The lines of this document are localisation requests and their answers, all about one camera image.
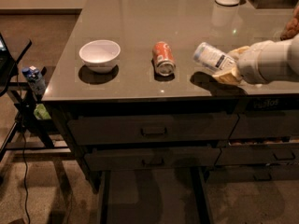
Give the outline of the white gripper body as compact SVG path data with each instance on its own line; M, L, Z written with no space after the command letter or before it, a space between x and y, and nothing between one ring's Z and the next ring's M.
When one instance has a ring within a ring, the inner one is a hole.
M240 55L237 66L241 76L249 84L267 84L273 81L273 53L269 51L273 44L270 40L255 43Z

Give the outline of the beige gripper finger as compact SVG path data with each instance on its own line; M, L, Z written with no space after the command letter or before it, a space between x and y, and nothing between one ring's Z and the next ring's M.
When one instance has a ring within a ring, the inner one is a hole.
M243 46L243 47L229 51L228 55L230 57L232 57L233 59L238 60L240 58L240 56L248 49L249 49L249 46Z
M227 85L238 85L242 80L242 76L236 66L221 70L215 73L212 77L219 83Z

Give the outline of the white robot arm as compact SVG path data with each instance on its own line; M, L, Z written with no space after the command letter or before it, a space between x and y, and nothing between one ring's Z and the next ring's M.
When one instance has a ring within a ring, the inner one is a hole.
M219 83L238 85L269 84L274 81L299 81L299 35L274 42L267 40L228 53L235 59L232 67L216 72L212 77Z

